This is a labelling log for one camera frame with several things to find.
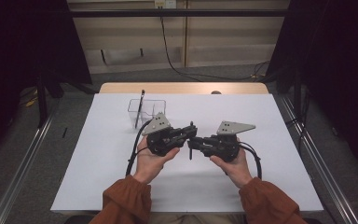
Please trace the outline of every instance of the table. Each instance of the table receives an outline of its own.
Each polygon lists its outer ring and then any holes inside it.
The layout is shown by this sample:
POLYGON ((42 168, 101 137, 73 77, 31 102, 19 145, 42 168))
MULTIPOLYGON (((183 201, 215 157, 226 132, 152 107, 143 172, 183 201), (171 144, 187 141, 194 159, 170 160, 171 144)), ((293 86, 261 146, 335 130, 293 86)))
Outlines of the table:
POLYGON ((268 94, 263 83, 248 82, 110 82, 101 86, 100 93, 193 93, 268 94))
MULTIPOLYGON (((102 209, 102 192, 123 178, 127 168, 137 132, 130 126, 126 105, 139 98, 141 89, 146 91, 145 99, 167 101, 167 118, 174 128, 185 127, 193 119, 198 136, 215 133, 222 118, 255 122, 256 129, 238 137, 257 151, 264 179, 285 191, 301 210, 323 210, 275 101, 263 84, 109 83, 101 88, 108 93, 94 97, 52 211, 73 214, 102 209), (226 94, 211 95, 211 91, 226 94), (235 94, 243 92, 256 94, 235 94)), ((197 152, 190 161, 187 150, 182 147, 152 181, 152 212, 243 212, 238 189, 220 168, 197 152)), ((255 175, 255 165, 252 159, 248 161, 255 175)))

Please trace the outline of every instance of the white tabletop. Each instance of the white tabletop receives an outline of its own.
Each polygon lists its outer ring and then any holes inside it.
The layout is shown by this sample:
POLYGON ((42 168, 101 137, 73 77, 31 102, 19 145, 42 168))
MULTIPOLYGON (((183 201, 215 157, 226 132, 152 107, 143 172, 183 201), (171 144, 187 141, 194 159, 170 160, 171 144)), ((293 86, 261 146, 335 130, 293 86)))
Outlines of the white tabletop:
MULTIPOLYGON (((137 134, 127 108, 130 99, 139 97, 139 93, 95 95, 52 211, 102 209, 103 191, 126 172, 137 134)), ((261 158, 263 180, 281 188, 300 210, 323 210, 272 95, 146 94, 147 99, 165 100, 166 117, 173 128, 193 121, 200 137, 215 134, 222 120, 254 124, 254 130, 238 137, 261 158)), ((238 189, 228 176, 197 150, 190 161, 188 151, 185 144, 152 181, 152 212, 243 212, 238 189)), ((256 176, 254 158, 250 153, 247 156, 256 176)))

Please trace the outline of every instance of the person's right hand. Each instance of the person's right hand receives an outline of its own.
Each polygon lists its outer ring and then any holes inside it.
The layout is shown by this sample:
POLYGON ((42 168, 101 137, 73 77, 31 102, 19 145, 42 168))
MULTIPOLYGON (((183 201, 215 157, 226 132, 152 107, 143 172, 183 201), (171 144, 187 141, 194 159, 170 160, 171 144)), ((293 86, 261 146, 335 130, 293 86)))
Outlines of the person's right hand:
POLYGON ((161 171, 164 163, 172 160, 179 152, 179 147, 173 148, 164 157, 153 154, 147 148, 147 136, 144 136, 138 144, 138 156, 136 161, 136 171, 133 178, 141 183, 149 184, 161 171))
POLYGON ((242 148, 240 148, 238 156, 234 159, 234 161, 224 162, 222 159, 216 156, 211 156, 210 160, 222 168, 222 170, 226 172, 235 186, 237 186, 239 189, 241 189, 244 185, 248 184, 253 179, 251 173, 249 172, 245 151, 242 148))

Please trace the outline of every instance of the transparent container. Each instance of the transparent container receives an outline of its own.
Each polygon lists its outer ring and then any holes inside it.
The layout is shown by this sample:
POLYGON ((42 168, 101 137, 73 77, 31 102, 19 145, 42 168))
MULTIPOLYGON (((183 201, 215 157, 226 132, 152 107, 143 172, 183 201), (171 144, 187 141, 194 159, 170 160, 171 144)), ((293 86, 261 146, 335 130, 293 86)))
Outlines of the transparent container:
POLYGON ((133 129, 140 129, 145 122, 152 119, 157 113, 165 115, 165 101, 164 100, 143 100, 142 108, 138 116, 140 99, 130 100, 128 112, 130 115, 131 126, 133 129))

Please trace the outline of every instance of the orange sleeve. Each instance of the orange sleeve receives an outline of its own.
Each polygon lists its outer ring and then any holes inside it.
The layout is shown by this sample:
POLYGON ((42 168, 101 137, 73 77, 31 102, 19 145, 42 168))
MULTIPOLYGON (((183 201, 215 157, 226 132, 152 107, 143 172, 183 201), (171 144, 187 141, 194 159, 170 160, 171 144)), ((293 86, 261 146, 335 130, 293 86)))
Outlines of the orange sleeve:
POLYGON ((150 185, 131 175, 118 180, 103 192, 103 210, 90 224, 147 223, 152 201, 150 185))
POLYGON ((240 196, 249 224, 306 224, 298 204, 267 181, 254 178, 240 189, 240 196))

